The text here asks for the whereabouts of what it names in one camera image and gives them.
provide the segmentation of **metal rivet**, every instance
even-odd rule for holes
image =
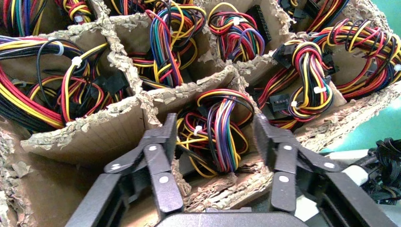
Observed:
[[[119,169],[119,168],[121,168],[120,164],[113,164],[112,165],[112,170],[116,170],[116,169]]]
[[[283,148],[286,150],[292,150],[292,146],[289,146],[289,145],[285,145],[285,146],[283,146]]]
[[[160,182],[160,183],[167,183],[167,182],[168,182],[168,176],[162,176],[162,177],[159,179],[159,182]]]
[[[286,177],[286,176],[279,176],[279,180],[280,180],[281,182],[284,182],[284,183],[289,182],[289,178]]]
[[[330,162],[325,162],[324,166],[330,169],[334,169],[336,167],[333,163]]]

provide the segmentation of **zip tie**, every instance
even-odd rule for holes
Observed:
[[[198,132],[201,131],[201,130],[202,130],[202,126],[197,125],[197,126],[195,127],[195,130],[193,131],[193,135],[194,135],[194,136],[198,136]]]
[[[60,41],[56,41],[56,42],[54,42],[54,43],[55,43],[55,44],[58,44],[59,47],[60,47],[59,52],[58,52],[58,53],[55,53],[54,55],[56,55],[56,56],[62,56],[63,53],[64,53],[64,46],[63,46],[63,44],[62,44]]]
[[[327,88],[326,88],[326,87],[322,87],[322,88],[320,88],[320,87],[314,87],[314,93],[315,93],[315,94],[319,94],[319,93],[322,93],[322,92],[325,92],[325,91],[327,91]]]
[[[55,37],[49,37],[49,38],[47,38],[48,40],[53,40],[53,39],[56,39]],[[60,42],[60,41],[55,41],[55,42],[53,42],[53,43],[55,43],[55,44],[58,44],[59,45],[59,48],[60,48],[60,50],[59,50],[59,52],[58,53],[55,53],[54,55],[56,55],[56,56],[62,56],[63,54],[64,54],[64,46],[63,46],[63,44]]]
[[[22,82],[22,87],[26,87],[26,81],[19,80],[19,79],[13,79],[11,81],[12,84],[15,84],[15,83],[18,83],[18,82]]]
[[[395,70],[396,72],[401,71],[401,65],[400,65],[400,64],[394,65],[394,70]]]
[[[77,68],[81,67],[82,59],[78,56],[71,59],[71,65],[76,65]]]

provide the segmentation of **black wire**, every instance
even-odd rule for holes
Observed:
[[[47,96],[46,96],[46,94],[45,94],[45,92],[44,92],[44,89],[43,89],[42,77],[41,77],[41,72],[40,72],[40,55],[42,54],[42,50],[43,50],[48,44],[53,43],[53,42],[56,42],[56,41],[63,41],[63,42],[67,42],[67,43],[70,43],[70,44],[76,46],[73,42],[68,41],[68,40],[65,40],[65,39],[52,39],[52,40],[49,40],[49,41],[47,41],[46,43],[44,43],[44,44],[39,48],[39,51],[38,51],[38,53],[37,53],[37,58],[36,58],[36,75],[37,75],[38,84],[39,84],[40,90],[41,90],[41,92],[42,92],[43,98],[44,98],[44,100],[45,100],[45,102],[46,102],[46,104],[48,105],[49,108],[54,108],[54,107],[52,107],[52,105],[50,104],[50,102],[49,102],[49,100],[47,99]]]

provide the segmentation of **blue wire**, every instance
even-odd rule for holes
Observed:
[[[25,6],[24,14],[25,14],[25,35],[26,36],[31,35],[30,29],[29,29],[29,23],[31,21],[31,18],[29,18],[30,4],[31,4],[30,0],[25,0],[25,2],[24,2],[24,6]]]

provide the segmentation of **white cable tie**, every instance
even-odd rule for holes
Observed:
[[[16,84],[16,83],[18,83],[18,82],[21,82],[21,83],[22,83],[22,87],[26,87],[26,81],[19,80],[19,79],[13,79],[13,80],[11,81],[12,84]]]
[[[197,125],[197,126],[195,127],[195,130],[193,131],[193,135],[194,135],[194,136],[198,136],[198,132],[201,131],[201,130],[202,130],[202,126]]]
[[[239,25],[240,18],[239,17],[233,18],[233,22],[234,22],[234,25]]]
[[[59,52],[58,52],[58,53],[55,53],[54,55],[56,55],[56,56],[62,56],[62,55],[64,54],[64,46],[63,46],[63,44],[62,44],[61,42],[59,42],[59,41],[56,41],[56,42],[54,42],[54,43],[55,43],[55,44],[58,44],[59,47],[60,47]]]
[[[400,65],[400,64],[394,65],[394,70],[395,70],[396,72],[401,71],[401,65]]]
[[[78,57],[78,56],[74,57],[71,60],[71,65],[76,65],[77,68],[81,67],[81,63],[82,63],[82,59],[80,57]]]
[[[48,37],[47,38],[49,41],[50,40],[53,40],[53,39],[57,39],[56,37]],[[55,41],[54,42],[55,44],[58,44],[59,45],[59,52],[58,53],[55,53],[54,55],[56,55],[56,56],[62,56],[63,54],[64,54],[64,46],[63,46],[63,44],[60,42],[60,41]]]
[[[314,93],[315,93],[315,94],[319,94],[319,93],[322,93],[322,92],[325,92],[325,91],[327,91],[327,88],[326,88],[326,87],[322,87],[322,88],[320,88],[320,87],[314,87]]]

